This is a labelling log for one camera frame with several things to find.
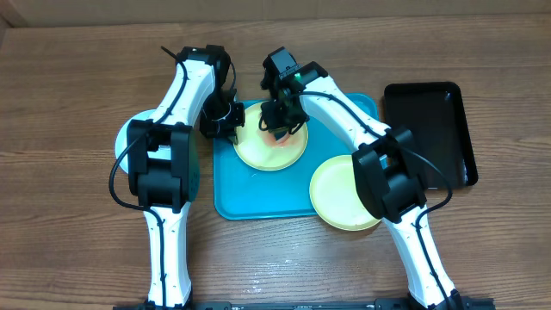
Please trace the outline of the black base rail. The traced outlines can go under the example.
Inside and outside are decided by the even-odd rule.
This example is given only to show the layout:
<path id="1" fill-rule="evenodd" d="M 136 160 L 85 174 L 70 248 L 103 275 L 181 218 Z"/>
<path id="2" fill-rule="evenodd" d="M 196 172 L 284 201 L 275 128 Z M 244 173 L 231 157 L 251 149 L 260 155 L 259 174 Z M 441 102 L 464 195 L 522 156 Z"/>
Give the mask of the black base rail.
<path id="1" fill-rule="evenodd" d="M 163 309 L 161 306 L 139 304 L 134 306 L 114 306 L 113 309 Z M 251 303 L 232 304 L 228 301 L 197 302 L 190 306 L 167 307 L 165 309 L 193 309 L 193 310 L 407 310 L 421 309 L 413 306 L 408 298 L 379 298 L 365 302 L 318 302 L 318 303 Z M 466 310 L 495 310 L 493 299 L 461 298 L 461 305 L 457 309 Z"/>

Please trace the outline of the black plastic tray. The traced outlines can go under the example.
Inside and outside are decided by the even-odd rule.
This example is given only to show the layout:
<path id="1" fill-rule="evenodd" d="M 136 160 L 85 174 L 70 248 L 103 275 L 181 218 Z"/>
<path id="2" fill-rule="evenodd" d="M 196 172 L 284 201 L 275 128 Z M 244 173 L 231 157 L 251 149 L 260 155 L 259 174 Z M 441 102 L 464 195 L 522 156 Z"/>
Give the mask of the black plastic tray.
<path id="1" fill-rule="evenodd" d="M 385 120 L 412 132 L 418 153 L 433 163 L 454 189 L 475 185 L 479 174 L 460 87 L 453 82 L 389 84 Z"/>

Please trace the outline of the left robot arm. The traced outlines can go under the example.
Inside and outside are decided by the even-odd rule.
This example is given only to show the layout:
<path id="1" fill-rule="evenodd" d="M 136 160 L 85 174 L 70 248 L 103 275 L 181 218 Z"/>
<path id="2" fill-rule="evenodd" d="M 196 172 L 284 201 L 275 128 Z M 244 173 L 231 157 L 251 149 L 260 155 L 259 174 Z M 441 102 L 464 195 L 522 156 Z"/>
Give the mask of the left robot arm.
<path id="1" fill-rule="evenodd" d="M 234 69 L 224 47 L 186 46 L 173 58 L 175 76 L 161 103 L 131 118 L 116 142 L 115 165 L 127 173 L 149 233 L 152 280 L 143 309 L 190 308 L 186 221 L 200 185 L 195 136 L 236 143 L 245 124 L 236 89 L 223 87 Z"/>

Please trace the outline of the yellow-green plate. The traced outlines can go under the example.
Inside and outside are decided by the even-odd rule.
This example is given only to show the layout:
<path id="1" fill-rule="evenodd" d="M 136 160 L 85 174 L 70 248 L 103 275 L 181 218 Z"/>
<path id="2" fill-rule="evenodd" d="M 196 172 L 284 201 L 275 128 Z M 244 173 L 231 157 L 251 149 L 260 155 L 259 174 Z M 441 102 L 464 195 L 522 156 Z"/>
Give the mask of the yellow-green plate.
<path id="1" fill-rule="evenodd" d="M 376 219 L 356 193 L 352 158 L 327 159 L 313 173 L 309 196 L 317 215 L 330 226 L 344 231 L 362 231 L 377 225 Z"/>
<path id="2" fill-rule="evenodd" d="M 306 150 L 307 125 L 304 124 L 293 135 L 286 133 L 278 140 L 268 131 L 259 129 L 260 116 L 260 102 L 245 109 L 245 125 L 236 128 L 238 143 L 234 149 L 239 158 L 261 171 L 278 171 L 294 164 Z"/>

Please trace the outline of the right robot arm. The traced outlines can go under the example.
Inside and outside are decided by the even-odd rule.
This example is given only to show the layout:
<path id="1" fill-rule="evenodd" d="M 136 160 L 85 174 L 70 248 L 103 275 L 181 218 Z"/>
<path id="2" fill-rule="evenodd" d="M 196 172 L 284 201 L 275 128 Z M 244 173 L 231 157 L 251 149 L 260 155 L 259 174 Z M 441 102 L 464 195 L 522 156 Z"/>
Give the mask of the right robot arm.
<path id="1" fill-rule="evenodd" d="M 261 87 L 270 99 L 258 127 L 295 133 L 310 118 L 320 121 L 351 151 L 356 193 L 367 211 L 387 226 L 406 269 L 412 309 L 461 309 L 459 291 L 439 257 L 428 223 L 424 167 L 412 133 L 367 115 L 318 63 L 300 65 L 284 47 L 263 61 Z"/>

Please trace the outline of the light blue plate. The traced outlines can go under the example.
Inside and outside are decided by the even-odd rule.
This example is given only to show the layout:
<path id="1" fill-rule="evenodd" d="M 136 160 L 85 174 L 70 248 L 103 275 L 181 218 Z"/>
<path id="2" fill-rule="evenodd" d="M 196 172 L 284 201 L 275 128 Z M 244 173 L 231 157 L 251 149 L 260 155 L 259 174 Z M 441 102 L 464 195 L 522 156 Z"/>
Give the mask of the light blue plate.
<path id="1" fill-rule="evenodd" d="M 115 159 L 118 159 L 121 155 L 122 151 L 124 151 L 127 148 L 127 128 L 130 124 L 130 121 L 133 120 L 139 120 L 139 121 L 145 121 L 149 119 L 150 115 L 154 112 L 154 109 L 149 109 L 142 111 L 136 115 L 134 115 L 132 118 L 128 119 L 124 125 L 121 127 L 120 131 L 117 133 L 115 138 Z M 120 168 L 127 173 L 128 172 L 128 160 L 127 156 L 121 161 Z"/>

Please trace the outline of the teal plastic tray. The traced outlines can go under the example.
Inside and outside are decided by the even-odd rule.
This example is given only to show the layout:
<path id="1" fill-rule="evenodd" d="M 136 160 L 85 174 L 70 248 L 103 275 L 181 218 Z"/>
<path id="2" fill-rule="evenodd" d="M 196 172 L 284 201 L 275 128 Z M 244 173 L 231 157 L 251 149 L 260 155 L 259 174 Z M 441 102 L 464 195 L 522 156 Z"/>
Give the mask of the teal plastic tray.
<path id="1" fill-rule="evenodd" d="M 226 139 L 214 141 L 214 206 L 228 220 L 259 220 L 315 215 L 309 188 L 314 172 L 326 160 L 350 155 L 351 145 L 316 118 L 305 124 L 306 149 L 282 170 L 250 167 Z"/>

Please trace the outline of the red and green sponge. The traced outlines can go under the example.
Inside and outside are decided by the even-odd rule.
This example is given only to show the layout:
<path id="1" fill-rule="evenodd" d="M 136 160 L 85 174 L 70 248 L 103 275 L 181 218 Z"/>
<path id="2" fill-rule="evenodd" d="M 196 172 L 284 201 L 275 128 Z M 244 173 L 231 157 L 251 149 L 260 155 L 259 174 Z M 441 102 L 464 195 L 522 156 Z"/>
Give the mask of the red and green sponge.
<path id="1" fill-rule="evenodd" d="M 288 132 L 267 133 L 265 142 L 268 146 L 277 146 L 284 144 L 290 137 Z"/>

